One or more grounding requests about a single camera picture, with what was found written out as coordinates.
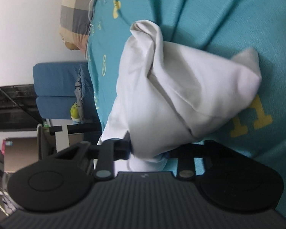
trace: wall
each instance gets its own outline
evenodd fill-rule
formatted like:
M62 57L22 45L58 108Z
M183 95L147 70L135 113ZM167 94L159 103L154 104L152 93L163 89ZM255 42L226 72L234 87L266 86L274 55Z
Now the wall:
M82 60L59 35L62 0L0 0L0 86L33 83L39 62Z

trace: yellow plush toy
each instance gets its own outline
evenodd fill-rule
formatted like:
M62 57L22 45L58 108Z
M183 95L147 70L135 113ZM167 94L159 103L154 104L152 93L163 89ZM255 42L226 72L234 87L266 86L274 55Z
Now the yellow plush toy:
M75 102L71 109L70 109L70 113L71 113L71 119L76 123L80 123L80 114L78 113L78 109L77 109L77 102Z

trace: bed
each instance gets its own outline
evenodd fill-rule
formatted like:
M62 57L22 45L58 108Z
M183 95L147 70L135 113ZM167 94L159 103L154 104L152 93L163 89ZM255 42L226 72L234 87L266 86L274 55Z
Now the bed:
M165 41L226 58L247 47L258 51L263 77L258 95L206 138L278 171L285 188L277 210L286 217L286 0L97 0L93 12L86 53L103 128L134 21L153 21Z

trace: crumpled white cloth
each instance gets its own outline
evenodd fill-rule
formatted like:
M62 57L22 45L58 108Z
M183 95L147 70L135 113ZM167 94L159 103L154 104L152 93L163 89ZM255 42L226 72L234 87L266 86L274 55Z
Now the crumpled white cloth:
M117 97L99 142L129 132L132 161L149 159L148 165L161 153L200 141L248 107L258 91L262 78L253 48L229 60L163 41L151 21L137 21L130 31ZM132 165L133 171L149 168Z

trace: ribbed black surface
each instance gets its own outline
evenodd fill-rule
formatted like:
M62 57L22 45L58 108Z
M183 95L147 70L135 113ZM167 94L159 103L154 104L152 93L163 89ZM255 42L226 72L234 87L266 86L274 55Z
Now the ribbed black surface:
M286 220L273 210L233 214L209 204L193 183L171 173L120 173L98 183L76 206L58 213L18 210L2 222L6 229L283 229Z

